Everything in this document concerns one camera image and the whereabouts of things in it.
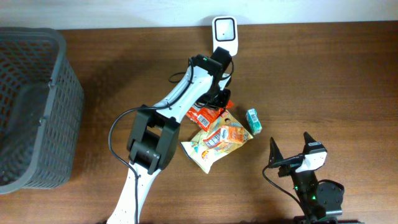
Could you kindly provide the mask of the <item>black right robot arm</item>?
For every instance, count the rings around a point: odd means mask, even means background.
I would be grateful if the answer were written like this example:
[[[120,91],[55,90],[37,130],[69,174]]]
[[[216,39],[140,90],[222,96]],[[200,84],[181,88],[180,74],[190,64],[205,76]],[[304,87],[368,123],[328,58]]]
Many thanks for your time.
[[[296,195],[269,180],[269,183],[292,197],[303,211],[302,217],[295,217],[295,223],[337,223],[337,216],[342,214],[341,204],[345,188],[342,184],[329,180],[317,179],[315,171],[326,161],[328,151],[320,142],[305,132],[303,151],[296,156],[284,158],[274,138],[270,138],[269,163],[263,168],[266,180],[267,169],[278,168],[279,177],[291,177]]]

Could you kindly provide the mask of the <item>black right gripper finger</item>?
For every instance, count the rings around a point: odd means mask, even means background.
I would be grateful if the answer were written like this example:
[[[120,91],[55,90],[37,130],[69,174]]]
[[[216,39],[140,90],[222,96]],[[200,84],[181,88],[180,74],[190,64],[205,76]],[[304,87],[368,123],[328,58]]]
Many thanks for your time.
[[[314,138],[312,138],[311,135],[309,135],[309,133],[307,133],[307,132],[304,132],[303,136],[304,136],[304,141],[306,144],[316,142],[316,140],[314,140]]]
[[[274,141],[274,138],[270,138],[270,155],[269,155],[269,162],[279,162],[283,159],[280,150]]]

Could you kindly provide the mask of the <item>red snack bag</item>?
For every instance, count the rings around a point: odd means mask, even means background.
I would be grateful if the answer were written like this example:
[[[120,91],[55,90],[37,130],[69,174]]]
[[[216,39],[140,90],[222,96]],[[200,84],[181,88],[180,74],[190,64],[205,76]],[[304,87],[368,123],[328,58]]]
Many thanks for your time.
[[[219,108],[219,109],[209,109],[209,108],[199,108],[198,106],[193,105],[186,116],[195,122],[199,127],[202,128],[204,131],[208,131],[210,124],[214,122],[226,109],[230,109],[234,106],[234,103],[229,100],[226,108]]]

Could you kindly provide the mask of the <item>teal tissue pack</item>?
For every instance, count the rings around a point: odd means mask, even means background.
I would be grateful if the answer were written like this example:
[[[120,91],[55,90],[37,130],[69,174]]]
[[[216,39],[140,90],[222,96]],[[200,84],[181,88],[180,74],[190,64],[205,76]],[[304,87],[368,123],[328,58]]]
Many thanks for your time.
[[[257,116],[257,111],[254,108],[247,110],[246,120],[253,135],[260,134],[262,131],[261,122]]]

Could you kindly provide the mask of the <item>yellow snack bag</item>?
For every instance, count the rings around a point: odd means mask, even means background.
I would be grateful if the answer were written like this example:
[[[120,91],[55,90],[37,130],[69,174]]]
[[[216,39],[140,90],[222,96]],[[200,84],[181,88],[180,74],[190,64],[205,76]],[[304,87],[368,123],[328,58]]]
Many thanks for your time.
[[[186,155],[193,160],[206,174],[210,172],[211,166],[216,161],[242,147],[246,142],[253,138],[253,135],[246,129],[252,138],[247,140],[244,144],[227,144],[214,149],[208,149],[204,145],[203,139],[205,139],[216,128],[219,128],[222,125],[244,127],[228,110],[226,110],[210,124],[208,131],[201,130],[192,138],[192,140],[181,142],[182,149]]]

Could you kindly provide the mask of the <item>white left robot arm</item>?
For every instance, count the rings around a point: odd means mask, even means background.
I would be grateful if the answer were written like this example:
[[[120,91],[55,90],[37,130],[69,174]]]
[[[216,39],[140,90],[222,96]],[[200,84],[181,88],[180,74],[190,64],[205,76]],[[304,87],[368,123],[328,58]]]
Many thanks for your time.
[[[127,141],[128,160],[122,161],[128,168],[126,181],[108,223],[139,223],[151,185],[175,154],[186,113],[192,106],[217,110],[228,104],[231,77],[225,71],[231,62],[231,54],[221,47],[209,57],[191,57],[183,78],[164,99],[122,113],[135,112],[136,117]]]

